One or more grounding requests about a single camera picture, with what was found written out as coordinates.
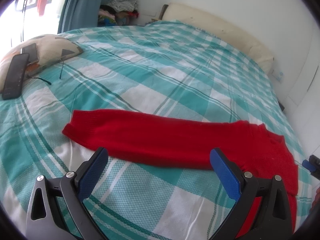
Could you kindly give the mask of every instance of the white wall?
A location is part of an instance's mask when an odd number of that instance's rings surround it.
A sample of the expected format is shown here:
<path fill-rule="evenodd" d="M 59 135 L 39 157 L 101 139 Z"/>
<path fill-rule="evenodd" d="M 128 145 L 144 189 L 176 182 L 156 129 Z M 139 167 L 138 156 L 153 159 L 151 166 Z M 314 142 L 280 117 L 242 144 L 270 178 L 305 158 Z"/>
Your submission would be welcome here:
<path fill-rule="evenodd" d="M 159 16 L 163 4 L 180 2 L 210 12 L 246 30 L 274 54 L 282 83 L 270 75 L 281 102 L 288 96 L 306 61 L 313 17 L 301 0 L 139 0 L 143 24 Z"/>
<path fill-rule="evenodd" d="M 319 63 L 320 30 L 315 24 L 307 60 L 297 82 L 284 100 L 284 111 L 305 154 L 307 156 L 314 154 L 318 158 L 320 158 L 320 69 L 317 72 L 316 69 Z M 320 184 L 314 177 L 312 180 L 314 198 Z"/>

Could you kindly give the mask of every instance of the phone screen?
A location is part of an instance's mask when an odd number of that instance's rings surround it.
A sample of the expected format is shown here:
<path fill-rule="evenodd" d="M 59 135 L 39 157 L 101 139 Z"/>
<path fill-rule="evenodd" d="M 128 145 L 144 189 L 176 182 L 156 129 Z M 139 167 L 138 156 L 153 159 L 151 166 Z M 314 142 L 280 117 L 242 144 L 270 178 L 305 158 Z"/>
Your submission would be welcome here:
<path fill-rule="evenodd" d="M 35 43 L 30 44 L 26 47 L 23 47 L 21 49 L 21 53 L 29 53 L 29 62 L 28 64 L 36 63 L 38 62 L 38 52 L 37 52 L 37 45 Z"/>

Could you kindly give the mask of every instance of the checkered bedsheet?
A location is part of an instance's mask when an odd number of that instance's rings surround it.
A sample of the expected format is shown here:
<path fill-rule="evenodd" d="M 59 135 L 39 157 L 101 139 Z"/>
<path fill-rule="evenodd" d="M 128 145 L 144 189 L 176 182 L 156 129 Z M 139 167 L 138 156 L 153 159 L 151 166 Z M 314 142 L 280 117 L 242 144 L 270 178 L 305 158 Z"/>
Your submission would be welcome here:
<path fill-rule="evenodd" d="M 61 177 L 93 153 L 61 133 L 74 109 L 265 123 L 285 136 L 299 166 L 296 225 L 308 215 L 311 181 L 301 166 L 305 156 L 270 80 L 246 55 L 178 21 L 80 29 L 62 36 L 84 53 L 64 62 L 61 80 L 59 63 L 40 75 L 51 86 L 28 80 L 22 97 L 0 101 L 0 200 L 20 230 L 25 231 L 36 177 Z M 156 168 L 115 158 L 85 200 L 111 240 L 208 239 L 233 204 L 213 171 Z"/>

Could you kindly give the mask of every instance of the patterned pillow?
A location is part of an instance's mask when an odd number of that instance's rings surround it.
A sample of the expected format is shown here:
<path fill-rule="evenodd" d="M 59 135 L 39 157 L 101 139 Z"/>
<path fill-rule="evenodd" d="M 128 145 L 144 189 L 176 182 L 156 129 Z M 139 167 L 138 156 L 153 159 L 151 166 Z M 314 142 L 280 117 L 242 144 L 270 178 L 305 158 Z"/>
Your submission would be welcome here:
<path fill-rule="evenodd" d="M 4 81 L 8 73 L 9 65 L 14 55 L 20 54 L 21 48 L 36 43 L 39 62 L 31 64 L 25 72 L 25 79 L 33 76 L 42 69 L 49 67 L 59 61 L 77 56 L 83 50 L 68 39 L 59 35 L 45 34 L 24 41 L 11 49 L 0 61 L 0 93 L 4 88 Z"/>

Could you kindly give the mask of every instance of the metal screw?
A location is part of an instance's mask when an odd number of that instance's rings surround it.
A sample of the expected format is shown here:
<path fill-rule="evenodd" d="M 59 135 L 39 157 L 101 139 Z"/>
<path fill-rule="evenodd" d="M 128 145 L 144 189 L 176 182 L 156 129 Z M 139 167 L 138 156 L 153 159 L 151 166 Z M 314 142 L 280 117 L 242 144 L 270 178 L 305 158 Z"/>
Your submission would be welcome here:
<path fill-rule="evenodd" d="M 41 181 L 41 180 L 43 180 L 44 179 L 44 176 L 43 175 L 39 175 L 38 177 L 37 177 L 37 181 Z"/>
<path fill-rule="evenodd" d="M 252 178 L 252 173 L 249 172 L 249 171 L 246 171 L 246 172 L 244 173 L 244 176 L 245 176 L 246 178 Z"/>
<path fill-rule="evenodd" d="M 275 176 L 275 179 L 276 179 L 277 181 L 281 181 L 282 178 L 281 178 L 279 175 L 276 175 L 276 176 Z"/>
<path fill-rule="evenodd" d="M 66 177 L 72 178 L 74 175 L 75 175 L 75 173 L 73 171 L 69 171 L 69 172 L 67 172 Z"/>

